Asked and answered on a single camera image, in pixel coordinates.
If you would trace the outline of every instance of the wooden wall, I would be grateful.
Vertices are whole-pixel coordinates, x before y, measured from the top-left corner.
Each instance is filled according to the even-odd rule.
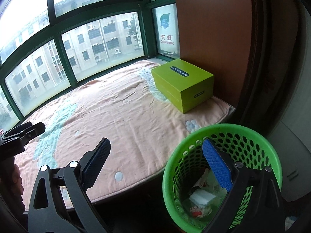
[[[215,75],[214,95],[236,107],[252,33],[251,0],[176,0],[180,56]]]

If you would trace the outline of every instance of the hand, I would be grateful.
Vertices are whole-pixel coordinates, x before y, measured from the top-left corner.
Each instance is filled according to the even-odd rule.
[[[14,183],[13,186],[11,187],[12,192],[17,196],[22,195],[24,193],[24,188],[21,185],[23,180],[21,178],[21,172],[16,164],[14,165],[14,171],[12,173],[12,181]]]

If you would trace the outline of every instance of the changhong logo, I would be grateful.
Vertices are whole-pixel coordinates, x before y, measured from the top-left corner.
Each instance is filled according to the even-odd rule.
[[[189,76],[188,73],[186,73],[186,72],[183,71],[182,69],[179,69],[179,68],[176,67],[176,66],[171,66],[170,69],[173,70],[173,71],[175,71],[175,72],[177,72],[177,73],[179,73],[180,75],[182,75],[182,76],[184,76],[184,77],[188,77],[188,76]]]

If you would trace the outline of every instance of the tree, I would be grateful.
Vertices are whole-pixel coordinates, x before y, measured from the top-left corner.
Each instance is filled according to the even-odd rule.
[[[23,88],[21,91],[19,91],[19,93],[20,93],[21,104],[23,107],[25,107],[30,100],[29,92],[26,88]]]

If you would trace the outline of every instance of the window frame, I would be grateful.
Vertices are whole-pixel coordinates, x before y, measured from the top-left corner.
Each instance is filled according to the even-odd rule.
[[[34,113],[37,109],[41,108],[48,102],[60,97],[61,95],[73,90],[78,86],[85,84],[86,82],[94,78],[100,77],[120,67],[127,66],[136,61],[152,57],[157,57],[165,61],[173,60],[171,58],[158,54],[155,29],[153,28],[152,8],[175,3],[175,0],[156,0],[153,2],[151,2],[150,0],[102,0],[76,8],[58,17],[56,17],[55,15],[55,7],[53,0],[47,0],[47,3],[48,3],[47,11],[50,24],[45,28],[41,29],[40,31],[38,31],[36,34],[33,34],[29,39],[27,39],[23,43],[21,43],[21,45],[18,48],[16,48],[15,51],[13,51],[13,53],[9,57],[7,57],[7,59],[3,63],[0,59],[0,85],[12,110],[20,120],[18,124],[22,123],[32,113]],[[66,50],[64,48],[61,35],[77,27],[83,26],[85,24],[90,24],[93,21],[130,12],[137,12],[138,15],[138,21],[142,35],[142,48],[144,51],[144,56],[134,60],[130,60],[125,63],[121,63],[107,70],[91,75],[88,78],[85,78],[81,81],[77,81],[73,72],[73,68],[71,67],[69,59],[66,55]],[[54,97],[51,97],[47,101],[43,102],[40,106],[35,108],[26,116],[24,116],[19,110],[15,101],[13,100],[13,97],[10,94],[8,87],[5,84],[5,78],[13,71],[13,69],[16,68],[16,66],[18,66],[26,57],[28,57],[29,54],[33,53],[38,48],[42,47],[44,44],[51,41],[52,39],[54,39],[55,41],[55,46],[60,61],[63,65],[64,72],[69,80],[70,87],[58,93]],[[44,64],[44,62],[42,61],[42,63],[38,66],[35,59],[34,63],[38,68]]]

